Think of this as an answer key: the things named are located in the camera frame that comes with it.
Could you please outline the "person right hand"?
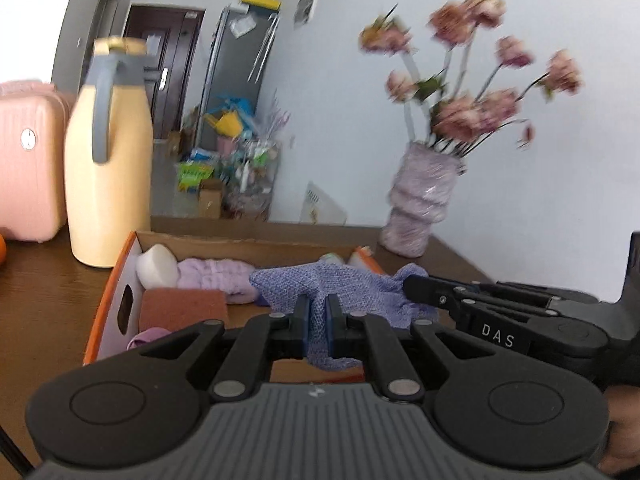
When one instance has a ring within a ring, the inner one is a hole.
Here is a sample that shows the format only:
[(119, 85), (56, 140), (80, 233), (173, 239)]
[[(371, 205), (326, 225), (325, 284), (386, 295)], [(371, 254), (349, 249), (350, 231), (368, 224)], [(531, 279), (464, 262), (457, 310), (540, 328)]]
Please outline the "person right hand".
[(639, 465), (640, 392), (638, 387), (612, 386), (605, 391), (611, 429), (600, 471), (615, 476)]

